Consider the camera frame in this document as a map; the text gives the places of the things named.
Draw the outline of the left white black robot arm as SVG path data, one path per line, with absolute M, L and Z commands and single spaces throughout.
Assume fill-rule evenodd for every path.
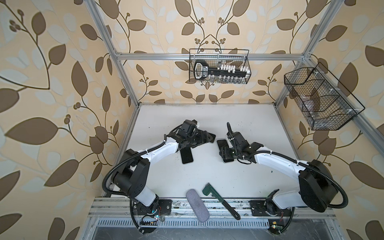
M 150 166 L 182 149 L 213 143 L 215 138 L 216 135 L 201 130 L 192 134 L 182 134 L 181 131 L 170 132 L 164 135 L 162 142 L 149 149 L 133 152 L 132 155 L 126 151 L 121 161 L 104 177 L 103 191 L 111 195 L 128 197 L 146 207 L 152 207 L 158 196 L 147 187 Z

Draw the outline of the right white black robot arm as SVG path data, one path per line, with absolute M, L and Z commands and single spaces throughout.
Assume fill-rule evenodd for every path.
M 264 210 L 271 216 L 287 208 L 310 208 L 323 213 L 327 208 L 343 209 L 349 203 L 346 191 L 317 160 L 296 160 L 264 145 L 246 141 L 239 132 L 228 133 L 218 140 L 219 155 L 225 163 L 238 160 L 242 164 L 259 164 L 290 177 L 296 186 L 289 190 L 273 190 L 264 201 Z

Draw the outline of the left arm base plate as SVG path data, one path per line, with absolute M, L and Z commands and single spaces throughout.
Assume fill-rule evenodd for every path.
M 139 233 L 144 235 L 153 232 L 158 227 L 159 220 L 171 214 L 172 203 L 170 199 L 159 200 L 156 197 L 153 204 L 147 207 L 130 200 L 131 219 Z

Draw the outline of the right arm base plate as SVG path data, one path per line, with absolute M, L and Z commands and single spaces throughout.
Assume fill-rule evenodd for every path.
M 272 235 L 284 234 L 295 214 L 295 207 L 279 209 L 274 202 L 271 201 L 251 200 L 249 204 L 253 217 L 271 217 L 271 219 L 268 220 L 268 231 Z

